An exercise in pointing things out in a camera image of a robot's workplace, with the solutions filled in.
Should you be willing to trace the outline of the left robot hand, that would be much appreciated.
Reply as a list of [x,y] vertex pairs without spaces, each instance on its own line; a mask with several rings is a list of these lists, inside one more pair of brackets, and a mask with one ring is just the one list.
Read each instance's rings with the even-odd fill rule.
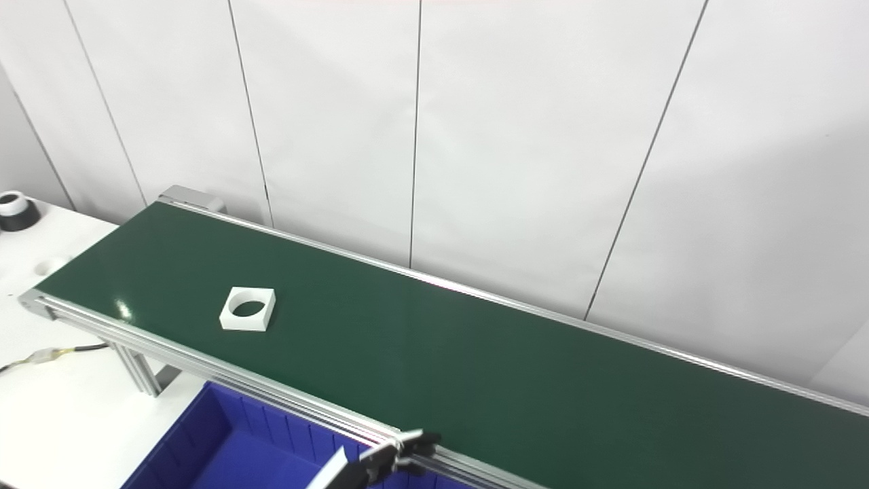
[[339,448],[308,483],[308,488],[369,488],[384,482],[394,473],[423,476],[425,468],[415,457],[431,458],[443,439],[436,431],[401,431],[378,443],[356,459]]

